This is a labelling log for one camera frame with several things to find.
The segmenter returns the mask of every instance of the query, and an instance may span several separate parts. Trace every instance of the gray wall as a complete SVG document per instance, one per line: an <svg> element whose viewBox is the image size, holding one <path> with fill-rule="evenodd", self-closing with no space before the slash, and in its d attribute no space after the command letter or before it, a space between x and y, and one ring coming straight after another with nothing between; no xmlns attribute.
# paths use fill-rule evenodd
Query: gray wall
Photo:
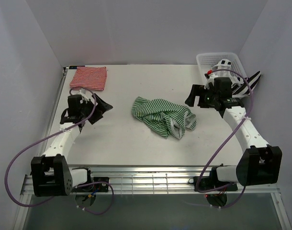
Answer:
<svg viewBox="0 0 292 230"><path fill-rule="evenodd" d="M3 185L13 156L44 135L62 68L25 0L0 0L0 230L11 229L17 205ZM37 148L20 157L9 183L19 198Z"/></svg>
<svg viewBox="0 0 292 230"><path fill-rule="evenodd" d="M270 0L239 55L246 72L264 73L252 118L283 152L279 187L292 225L292 1Z"/></svg>
<svg viewBox="0 0 292 230"><path fill-rule="evenodd" d="M27 0L62 66L238 53L267 0Z"/></svg>

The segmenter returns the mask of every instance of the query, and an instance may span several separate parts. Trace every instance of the white table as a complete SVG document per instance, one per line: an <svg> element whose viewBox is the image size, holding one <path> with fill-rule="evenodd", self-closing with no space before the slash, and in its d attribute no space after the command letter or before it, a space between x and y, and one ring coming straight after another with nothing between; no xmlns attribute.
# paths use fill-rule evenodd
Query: white table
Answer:
<svg viewBox="0 0 292 230"><path fill-rule="evenodd" d="M184 105L193 84L204 84L197 65L107 65L105 90L96 92L113 105L103 118L87 123L76 139L67 162L69 165L126 166L203 166L231 133L231 128L214 109L191 111L197 116L197 127L187 131L181 140L160 137L131 115L137 96L163 98ZM50 134L58 131L60 116L67 108L69 83L75 69L68 70ZM242 156L234 137L211 165L237 165Z"/></svg>

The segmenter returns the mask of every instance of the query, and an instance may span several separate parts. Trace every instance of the folded red striped cloth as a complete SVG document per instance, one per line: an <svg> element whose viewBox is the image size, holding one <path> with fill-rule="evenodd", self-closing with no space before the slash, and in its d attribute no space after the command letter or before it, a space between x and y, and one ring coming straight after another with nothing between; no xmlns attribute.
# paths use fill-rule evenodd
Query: folded red striped cloth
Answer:
<svg viewBox="0 0 292 230"><path fill-rule="evenodd" d="M106 67L84 67L78 66L70 88L85 87L90 90L103 91L107 81Z"/></svg>

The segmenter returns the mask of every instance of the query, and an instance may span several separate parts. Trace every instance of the black and white striped cloth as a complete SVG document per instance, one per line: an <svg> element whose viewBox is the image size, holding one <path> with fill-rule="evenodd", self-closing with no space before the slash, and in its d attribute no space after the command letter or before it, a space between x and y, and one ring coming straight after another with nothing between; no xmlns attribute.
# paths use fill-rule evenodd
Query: black and white striped cloth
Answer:
<svg viewBox="0 0 292 230"><path fill-rule="evenodd" d="M257 85L261 76L262 76L262 73L258 71L250 78L247 78L247 81L252 90ZM233 97L246 97L246 96L250 96L250 93L249 93L247 85L243 83L241 86L236 85L232 88L232 95Z"/></svg>

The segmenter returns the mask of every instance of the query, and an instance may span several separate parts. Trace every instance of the plastic basket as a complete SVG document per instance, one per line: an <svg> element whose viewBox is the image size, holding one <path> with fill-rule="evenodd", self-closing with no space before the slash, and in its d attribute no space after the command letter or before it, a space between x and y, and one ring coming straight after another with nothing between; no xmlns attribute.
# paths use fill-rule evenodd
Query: plastic basket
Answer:
<svg viewBox="0 0 292 230"><path fill-rule="evenodd" d="M240 73L244 78L247 78L245 70L235 53L205 53L196 56L198 69L201 76L204 76L212 66L215 66L220 60L228 59L232 62L231 69Z"/></svg>

